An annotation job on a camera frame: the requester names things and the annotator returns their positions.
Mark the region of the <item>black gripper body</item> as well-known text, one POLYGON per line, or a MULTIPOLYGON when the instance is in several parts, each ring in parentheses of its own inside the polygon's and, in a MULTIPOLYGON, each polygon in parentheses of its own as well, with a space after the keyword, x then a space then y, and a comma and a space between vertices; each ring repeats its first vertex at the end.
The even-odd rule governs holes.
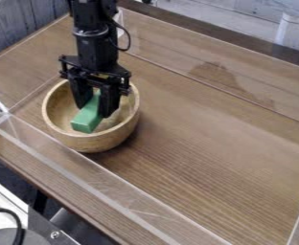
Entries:
POLYGON ((130 94, 130 79, 132 73, 119 65, 118 30, 74 29, 76 40, 76 55, 59 57, 62 62, 60 76, 86 81, 88 86, 102 88, 106 85, 118 88, 116 94, 130 94))

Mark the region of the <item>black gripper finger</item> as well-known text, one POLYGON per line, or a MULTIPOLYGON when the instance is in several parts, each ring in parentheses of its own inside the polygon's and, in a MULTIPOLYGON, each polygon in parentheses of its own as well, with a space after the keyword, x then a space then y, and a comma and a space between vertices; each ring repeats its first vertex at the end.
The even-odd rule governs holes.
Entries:
POLYGON ((115 84, 106 84, 100 91, 100 114, 108 118, 120 106, 120 89, 115 84))
POLYGON ((94 97, 94 88, 90 85, 88 80, 83 78, 71 78, 70 83, 76 107, 82 109, 94 97))

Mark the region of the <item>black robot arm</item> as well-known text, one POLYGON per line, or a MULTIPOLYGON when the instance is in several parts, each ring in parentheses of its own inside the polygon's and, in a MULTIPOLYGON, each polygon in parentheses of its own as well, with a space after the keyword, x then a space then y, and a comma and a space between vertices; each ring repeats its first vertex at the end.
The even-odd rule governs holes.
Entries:
POLYGON ((99 88, 99 114, 108 118, 120 106, 120 97, 130 95, 132 73, 119 64, 118 30, 114 20, 118 0, 67 0, 74 18, 76 55, 60 55, 60 76, 70 81, 75 104, 84 107, 99 88))

